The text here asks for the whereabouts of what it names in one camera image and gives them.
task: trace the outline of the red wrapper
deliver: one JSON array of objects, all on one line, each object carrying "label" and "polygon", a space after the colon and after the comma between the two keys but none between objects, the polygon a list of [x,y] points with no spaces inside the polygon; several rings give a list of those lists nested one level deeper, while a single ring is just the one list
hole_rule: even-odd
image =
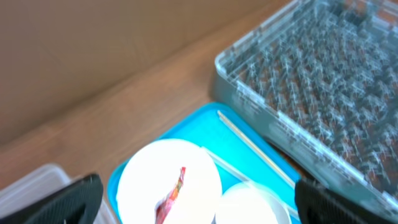
[{"label": "red wrapper", "polygon": [[181,168],[181,174],[178,178],[178,182],[175,185],[174,189],[166,196],[165,199],[161,200],[156,206],[156,221],[155,224],[163,224],[164,220],[166,219],[167,214],[172,208],[175,199],[178,197],[178,193],[184,182],[184,175],[185,175],[185,167]]}]

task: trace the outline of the chopstick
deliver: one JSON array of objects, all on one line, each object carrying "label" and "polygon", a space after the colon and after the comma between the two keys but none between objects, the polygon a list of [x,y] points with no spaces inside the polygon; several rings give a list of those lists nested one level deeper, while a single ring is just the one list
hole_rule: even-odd
[{"label": "chopstick", "polygon": [[273,168],[287,184],[293,189],[295,188],[295,182],[282,170],[272,159],[270,159],[261,149],[259,149],[238,127],[235,126],[221,111],[217,111],[218,116],[234,132],[242,141],[244,141],[252,151],[254,151],[266,164]]},{"label": "chopstick", "polygon": [[[206,152],[209,154],[209,156],[214,160],[215,164],[219,165],[221,168],[229,172],[231,175],[233,175],[235,178],[239,179],[242,182],[250,182],[250,183],[255,183],[252,179],[250,179],[248,176],[244,175],[242,172],[237,170],[237,168],[233,167],[231,164],[227,163],[225,160],[208,150],[207,148],[203,147]],[[290,205],[284,203],[287,207],[287,210],[289,212],[289,215],[293,216],[295,219],[300,220],[299,214],[297,211],[292,208]]]}]

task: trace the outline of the white bowl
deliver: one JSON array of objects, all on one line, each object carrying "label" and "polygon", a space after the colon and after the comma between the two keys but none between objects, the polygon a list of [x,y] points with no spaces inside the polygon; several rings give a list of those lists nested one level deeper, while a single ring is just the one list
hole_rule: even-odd
[{"label": "white bowl", "polygon": [[217,224],[291,224],[286,205],[266,187],[241,182],[229,188],[216,211]]},{"label": "white bowl", "polygon": [[155,206],[186,173],[164,224],[206,224],[214,219],[222,188],[213,159],[201,147],[180,139],[155,141],[127,163],[119,181],[118,209],[124,224],[154,224]]}]

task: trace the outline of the white plastic container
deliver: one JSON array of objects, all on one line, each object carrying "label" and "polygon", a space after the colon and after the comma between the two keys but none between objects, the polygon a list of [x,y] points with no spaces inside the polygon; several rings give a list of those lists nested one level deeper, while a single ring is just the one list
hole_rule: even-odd
[{"label": "white plastic container", "polygon": [[[0,190],[0,217],[12,214],[60,189],[73,180],[55,164],[46,164]],[[94,224],[112,224],[116,221],[103,200]]]},{"label": "white plastic container", "polygon": [[286,205],[269,189],[241,182],[229,188],[216,212],[217,224],[292,224]]}]

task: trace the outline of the blue tray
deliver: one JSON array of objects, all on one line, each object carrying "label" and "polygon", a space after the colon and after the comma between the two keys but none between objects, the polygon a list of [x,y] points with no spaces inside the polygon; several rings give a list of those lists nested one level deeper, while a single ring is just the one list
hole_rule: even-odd
[{"label": "blue tray", "polygon": [[[231,108],[210,103],[186,117],[158,139],[177,138],[190,141],[207,148],[222,160],[235,167],[251,180],[263,184],[273,190],[288,206],[297,210],[294,202],[294,189],[289,186],[272,168],[268,166],[251,148],[220,120],[217,111],[221,111],[234,123],[258,148],[272,159],[294,182],[300,175],[281,158],[262,138],[254,132]],[[119,217],[116,194],[120,176],[128,161],[121,164],[112,174],[108,182],[108,199]],[[223,193],[241,180],[230,174],[221,166],[217,166],[221,177]],[[292,217],[292,223],[300,223]]]}]

